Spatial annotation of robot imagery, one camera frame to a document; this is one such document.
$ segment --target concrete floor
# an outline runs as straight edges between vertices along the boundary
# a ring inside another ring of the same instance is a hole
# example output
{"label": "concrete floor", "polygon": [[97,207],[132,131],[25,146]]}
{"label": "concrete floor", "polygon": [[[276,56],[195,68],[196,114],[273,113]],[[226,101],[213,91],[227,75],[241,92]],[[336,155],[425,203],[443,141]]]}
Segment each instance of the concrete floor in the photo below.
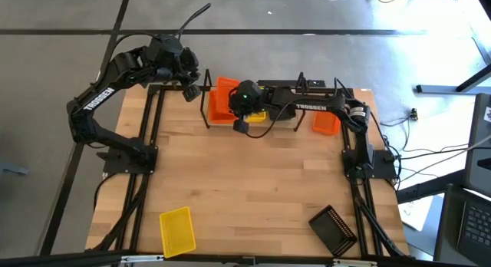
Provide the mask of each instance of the concrete floor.
{"label": "concrete floor", "polygon": [[[463,14],[469,6],[460,0],[399,0],[388,5],[374,0],[130,0],[122,28],[178,28],[207,2],[212,2],[212,8],[190,28],[428,30],[430,34],[423,36],[182,38],[185,46],[195,51],[200,68],[209,68],[213,78],[286,79],[304,71],[306,77],[324,78],[328,83],[336,76],[349,87],[371,88],[382,120],[404,116],[412,107],[431,117],[471,103],[473,97],[415,94],[414,87],[458,85],[485,66]],[[0,30],[111,29],[120,3],[0,0]],[[65,104],[95,80],[108,39],[0,35],[0,161],[31,170],[28,176],[0,176],[0,258],[34,255],[37,251],[72,147]],[[131,49],[148,41],[144,37],[130,38],[118,49]],[[123,95],[118,93],[97,110],[97,120],[110,130],[115,128]],[[400,131],[385,133],[394,146],[404,143]],[[102,166],[95,152],[87,148],[54,253],[84,249]]]}

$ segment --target orange container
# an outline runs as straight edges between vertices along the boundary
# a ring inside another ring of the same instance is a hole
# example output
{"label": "orange container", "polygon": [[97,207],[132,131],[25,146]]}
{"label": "orange container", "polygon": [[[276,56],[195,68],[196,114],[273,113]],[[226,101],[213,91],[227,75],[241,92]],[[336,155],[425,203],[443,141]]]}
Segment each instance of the orange container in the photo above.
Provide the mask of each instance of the orange container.
{"label": "orange container", "polygon": [[329,112],[317,112],[314,117],[312,130],[328,136],[334,136],[341,129],[341,121]]}
{"label": "orange container", "polygon": [[221,114],[229,113],[229,93],[239,86],[239,80],[225,77],[218,77],[216,81],[216,111]]}
{"label": "orange container", "polygon": [[216,96],[217,91],[211,90],[209,92],[209,104],[208,104],[208,119],[211,123],[214,124],[233,124],[233,121],[237,119],[237,117],[228,112],[226,114],[219,113],[216,110]]}

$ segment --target yellow plastic tray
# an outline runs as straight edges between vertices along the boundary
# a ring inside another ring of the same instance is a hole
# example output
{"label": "yellow plastic tray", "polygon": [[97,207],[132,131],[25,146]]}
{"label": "yellow plastic tray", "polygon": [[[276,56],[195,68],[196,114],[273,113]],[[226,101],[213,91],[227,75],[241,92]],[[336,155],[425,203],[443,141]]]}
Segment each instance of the yellow plastic tray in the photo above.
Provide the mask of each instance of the yellow plastic tray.
{"label": "yellow plastic tray", "polygon": [[249,123],[259,123],[259,122],[263,122],[264,120],[266,120],[265,111],[257,114],[251,114],[245,119],[245,121]]}
{"label": "yellow plastic tray", "polygon": [[159,219],[163,256],[166,259],[196,249],[191,212],[188,206],[162,213]]}

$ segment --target wooden table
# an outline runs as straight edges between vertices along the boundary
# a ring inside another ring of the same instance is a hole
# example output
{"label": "wooden table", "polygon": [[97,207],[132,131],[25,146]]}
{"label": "wooden table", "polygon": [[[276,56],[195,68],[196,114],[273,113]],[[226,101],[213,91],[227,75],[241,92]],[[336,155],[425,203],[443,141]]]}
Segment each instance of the wooden table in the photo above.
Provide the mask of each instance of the wooden table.
{"label": "wooden table", "polygon": [[[119,134],[138,135],[146,96],[141,87],[127,91],[117,123]],[[355,89],[354,96],[377,115],[371,91]],[[342,136],[313,132],[313,116],[308,112],[296,133],[279,124],[266,137],[253,140],[231,126],[206,129],[199,99],[187,103],[179,91],[167,91],[157,138],[160,152],[150,178],[137,251],[162,254],[159,214],[189,206],[194,254],[330,257],[308,220],[332,205],[355,234],[357,230],[341,164]],[[255,128],[251,134],[263,130]],[[384,149],[373,120],[368,136],[376,149]],[[98,244],[120,217],[128,177],[116,175],[102,186],[87,248]],[[378,221],[408,253],[394,190],[384,180],[371,180],[371,186]],[[364,228],[368,251],[374,254],[366,220]],[[358,256],[358,244],[344,254]]]}

